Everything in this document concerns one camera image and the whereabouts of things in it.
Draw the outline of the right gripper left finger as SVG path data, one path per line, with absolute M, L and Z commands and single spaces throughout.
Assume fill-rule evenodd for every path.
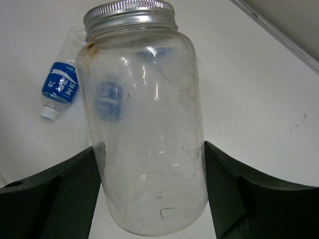
M 2 239 L 87 239 L 100 189 L 92 147 L 0 190 Z

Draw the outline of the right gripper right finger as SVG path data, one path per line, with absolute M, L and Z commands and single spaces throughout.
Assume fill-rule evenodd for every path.
M 206 141 L 209 206 L 218 239 L 317 239 L 319 189 L 258 171 Z

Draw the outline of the clear jar metal lid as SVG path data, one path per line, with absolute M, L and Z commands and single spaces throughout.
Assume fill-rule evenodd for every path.
M 89 10 L 76 73 L 109 212 L 122 229 L 161 237 L 195 222 L 208 202 L 197 57 L 163 0 L 117 0 Z M 96 86 L 115 58 L 169 47 L 160 68 L 129 83 L 120 121 L 101 120 Z

